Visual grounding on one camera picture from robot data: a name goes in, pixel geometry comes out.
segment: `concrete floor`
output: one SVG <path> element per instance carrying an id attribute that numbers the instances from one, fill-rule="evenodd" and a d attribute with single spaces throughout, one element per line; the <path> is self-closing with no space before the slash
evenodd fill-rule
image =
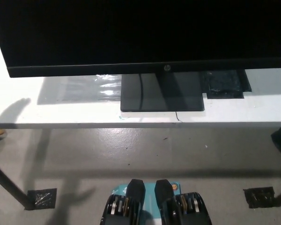
<path id="1" fill-rule="evenodd" d="M 0 167 L 23 190 L 57 188 L 56 209 L 24 211 L 0 186 L 0 225 L 98 225 L 111 190 L 131 178 L 199 192 L 213 225 L 281 225 L 281 208 L 249 209 L 243 189 L 281 193 L 276 129 L 9 130 Z"/>

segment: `table leg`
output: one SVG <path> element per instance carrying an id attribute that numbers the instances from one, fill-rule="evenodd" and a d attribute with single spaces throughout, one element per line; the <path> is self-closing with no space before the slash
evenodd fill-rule
<path id="1" fill-rule="evenodd" d="M 0 185 L 4 187 L 26 210 L 34 210 L 34 201 L 29 199 L 16 184 L 0 169 Z"/>

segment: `monitor stand base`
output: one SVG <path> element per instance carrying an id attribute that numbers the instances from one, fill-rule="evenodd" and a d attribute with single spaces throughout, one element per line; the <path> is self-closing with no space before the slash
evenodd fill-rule
<path id="1" fill-rule="evenodd" d="M 121 111 L 203 111 L 198 72 L 122 75 Z"/>

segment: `monitor screen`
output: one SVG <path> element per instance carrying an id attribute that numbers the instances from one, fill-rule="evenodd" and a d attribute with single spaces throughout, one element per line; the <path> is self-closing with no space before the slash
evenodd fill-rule
<path id="1" fill-rule="evenodd" d="M 11 76 L 281 67 L 281 0 L 238 2 L 0 0 L 0 47 Z"/>

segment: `white table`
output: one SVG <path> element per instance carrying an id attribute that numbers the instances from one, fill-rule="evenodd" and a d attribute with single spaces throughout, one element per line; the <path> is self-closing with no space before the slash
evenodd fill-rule
<path id="1" fill-rule="evenodd" d="M 90 95 L 87 85 L 101 88 L 93 76 L 9 78 L 0 50 L 0 128 L 281 126 L 281 68 L 246 72 L 252 92 L 244 99 L 204 94 L 203 112 L 126 113 L 119 101 Z"/>

